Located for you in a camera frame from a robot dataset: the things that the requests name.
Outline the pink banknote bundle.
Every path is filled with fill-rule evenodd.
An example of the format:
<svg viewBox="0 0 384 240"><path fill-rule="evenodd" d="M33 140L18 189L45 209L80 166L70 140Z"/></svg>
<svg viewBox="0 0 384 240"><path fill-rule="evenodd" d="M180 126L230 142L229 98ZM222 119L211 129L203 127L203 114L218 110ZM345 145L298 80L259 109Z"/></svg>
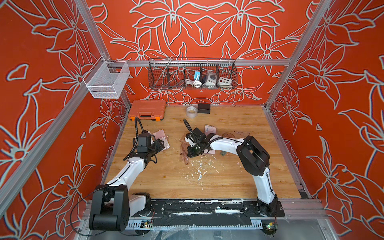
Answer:
<svg viewBox="0 0 384 240"><path fill-rule="evenodd" d="M157 132L154 132L153 135L155 136L155 139L158 140L162 140L164 142L164 149L163 151L167 150L170 148L170 144L168 142L168 138L164 132L164 130L159 130Z"/></svg>

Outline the pink tinted straight ruler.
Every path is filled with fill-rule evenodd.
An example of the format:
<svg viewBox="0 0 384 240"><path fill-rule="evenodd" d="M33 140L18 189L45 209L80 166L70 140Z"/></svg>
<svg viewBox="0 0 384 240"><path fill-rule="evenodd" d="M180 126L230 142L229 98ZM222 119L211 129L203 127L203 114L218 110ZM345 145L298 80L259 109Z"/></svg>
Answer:
<svg viewBox="0 0 384 240"><path fill-rule="evenodd" d="M185 143L181 143L181 157L185 165L189 165L188 146Z"/></svg>

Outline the pink tinted triangle ruler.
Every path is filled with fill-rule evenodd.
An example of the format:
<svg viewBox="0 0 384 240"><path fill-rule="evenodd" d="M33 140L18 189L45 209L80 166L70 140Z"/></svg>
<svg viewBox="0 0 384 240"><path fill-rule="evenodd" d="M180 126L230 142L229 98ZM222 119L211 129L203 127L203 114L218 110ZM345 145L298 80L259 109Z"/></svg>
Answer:
<svg viewBox="0 0 384 240"><path fill-rule="evenodd" d="M188 144L188 142L186 141L185 137L182 137L182 138L180 139L180 142L181 142L182 144Z"/></svg>

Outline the clear protractor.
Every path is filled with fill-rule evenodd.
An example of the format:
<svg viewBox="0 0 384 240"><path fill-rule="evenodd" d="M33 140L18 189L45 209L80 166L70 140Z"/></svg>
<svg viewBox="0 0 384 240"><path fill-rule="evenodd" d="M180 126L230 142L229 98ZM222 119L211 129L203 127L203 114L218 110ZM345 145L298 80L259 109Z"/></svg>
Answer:
<svg viewBox="0 0 384 240"><path fill-rule="evenodd" d="M231 138L231 139L235 139L236 138L233 133L223 133L222 137L224 137L224 138Z"/></svg>

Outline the clear triangle ruler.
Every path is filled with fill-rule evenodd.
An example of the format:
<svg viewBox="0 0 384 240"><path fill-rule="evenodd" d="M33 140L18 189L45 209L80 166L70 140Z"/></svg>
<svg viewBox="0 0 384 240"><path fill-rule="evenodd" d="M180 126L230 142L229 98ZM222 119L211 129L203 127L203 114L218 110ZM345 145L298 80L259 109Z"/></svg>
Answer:
<svg viewBox="0 0 384 240"><path fill-rule="evenodd" d="M251 135L251 132L242 132L242 131L239 131L239 132L236 132L238 135L239 135L239 138L240 139L245 139L247 136L250 136Z"/></svg>

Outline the pink ruler set pouch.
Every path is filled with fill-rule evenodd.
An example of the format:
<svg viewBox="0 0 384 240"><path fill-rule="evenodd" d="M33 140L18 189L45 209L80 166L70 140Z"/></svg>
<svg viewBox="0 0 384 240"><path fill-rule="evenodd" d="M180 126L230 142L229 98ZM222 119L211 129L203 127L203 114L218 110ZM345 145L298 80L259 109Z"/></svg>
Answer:
<svg viewBox="0 0 384 240"><path fill-rule="evenodd" d="M211 126L211 125L205 125L205 134L206 136L208 136L209 134L216 134L216 130L217 128L214 127L214 126ZM216 151L214 150L211 150L209 151L208 149L206 149L204 151L205 154L211 154L211 155L214 155L216 153Z"/></svg>

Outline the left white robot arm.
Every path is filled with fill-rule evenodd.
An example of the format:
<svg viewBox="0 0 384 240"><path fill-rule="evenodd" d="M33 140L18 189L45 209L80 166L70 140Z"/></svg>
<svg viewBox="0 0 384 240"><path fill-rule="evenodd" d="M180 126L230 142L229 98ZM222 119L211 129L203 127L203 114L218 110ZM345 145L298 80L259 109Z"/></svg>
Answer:
<svg viewBox="0 0 384 240"><path fill-rule="evenodd" d="M124 158L125 167L107 184L98 185L93 192L89 228L93 231L122 232L130 217L139 214L147 217L152 212L151 197L148 193L129 195L129 189L139 174L147 167L157 153L165 149L161 139L152 139L148 132L139 134L133 149Z"/></svg>

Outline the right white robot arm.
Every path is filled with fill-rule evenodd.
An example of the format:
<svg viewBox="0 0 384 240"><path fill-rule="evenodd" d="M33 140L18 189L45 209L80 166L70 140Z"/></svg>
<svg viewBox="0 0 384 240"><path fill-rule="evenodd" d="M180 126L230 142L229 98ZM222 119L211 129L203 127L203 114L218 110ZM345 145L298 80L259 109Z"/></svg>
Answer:
<svg viewBox="0 0 384 240"><path fill-rule="evenodd" d="M270 155L253 136L234 139L213 133L206 135L196 128L186 134L185 141L189 144L189 158L202 155L205 151L224 151L238 156L244 169L253 176L260 213L269 217L278 215L279 198L271 182Z"/></svg>

